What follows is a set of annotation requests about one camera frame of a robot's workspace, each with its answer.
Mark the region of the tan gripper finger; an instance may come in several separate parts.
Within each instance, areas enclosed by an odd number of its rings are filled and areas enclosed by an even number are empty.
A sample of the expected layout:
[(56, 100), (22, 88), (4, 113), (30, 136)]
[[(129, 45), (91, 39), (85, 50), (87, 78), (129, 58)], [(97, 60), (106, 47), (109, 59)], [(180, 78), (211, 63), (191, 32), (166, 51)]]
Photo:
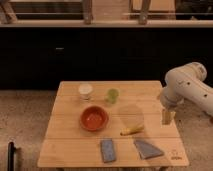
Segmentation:
[(175, 111), (170, 111), (170, 114), (169, 114), (169, 124), (171, 124), (171, 122), (174, 120), (175, 115), (176, 115)]
[(166, 109), (162, 110), (162, 124), (163, 125), (168, 124), (168, 111)]

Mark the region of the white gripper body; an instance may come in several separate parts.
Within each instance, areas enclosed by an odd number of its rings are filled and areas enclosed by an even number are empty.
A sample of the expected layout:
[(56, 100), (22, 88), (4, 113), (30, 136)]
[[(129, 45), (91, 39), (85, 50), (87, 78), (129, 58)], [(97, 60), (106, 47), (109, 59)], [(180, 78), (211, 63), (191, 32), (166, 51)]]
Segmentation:
[(182, 103), (183, 97), (170, 88), (164, 88), (160, 93), (159, 100), (165, 108), (171, 109)]

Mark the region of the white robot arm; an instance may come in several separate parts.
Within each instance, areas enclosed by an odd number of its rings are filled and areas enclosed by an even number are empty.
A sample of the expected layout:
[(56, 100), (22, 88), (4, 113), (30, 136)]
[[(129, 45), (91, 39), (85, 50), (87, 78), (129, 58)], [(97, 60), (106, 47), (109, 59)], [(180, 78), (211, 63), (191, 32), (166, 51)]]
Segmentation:
[(169, 125), (176, 112), (175, 108), (185, 99), (195, 103), (213, 117), (213, 87), (204, 83), (207, 77), (205, 66), (191, 62), (175, 67), (165, 74), (166, 86), (159, 94), (163, 106), (162, 124)]

